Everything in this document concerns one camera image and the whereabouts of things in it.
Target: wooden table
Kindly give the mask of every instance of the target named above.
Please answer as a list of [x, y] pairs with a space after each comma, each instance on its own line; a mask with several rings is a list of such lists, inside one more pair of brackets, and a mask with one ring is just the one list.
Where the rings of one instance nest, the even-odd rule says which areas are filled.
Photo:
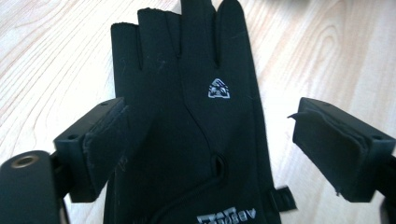
[[[283, 223], [379, 223], [371, 203], [336, 197], [291, 142], [301, 97], [337, 105], [396, 136], [396, 2], [241, 0], [266, 117], [277, 187], [299, 207]], [[14, 1], [0, 3], [0, 163], [52, 140], [92, 107], [113, 98], [110, 25], [136, 11], [180, 12], [177, 0]], [[101, 223], [105, 194], [70, 204], [72, 223]]]

